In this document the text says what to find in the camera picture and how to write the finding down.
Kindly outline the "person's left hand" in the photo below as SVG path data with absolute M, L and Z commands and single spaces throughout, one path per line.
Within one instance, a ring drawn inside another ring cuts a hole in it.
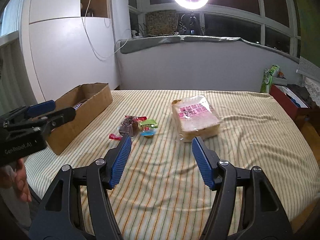
M 16 171 L 10 175 L 5 167 L 1 167 L 1 188 L 9 189 L 15 186 L 17 197 L 23 202 L 31 202 L 31 194 L 27 182 L 27 173 L 24 165 L 24 159 L 18 159 L 16 162 Z

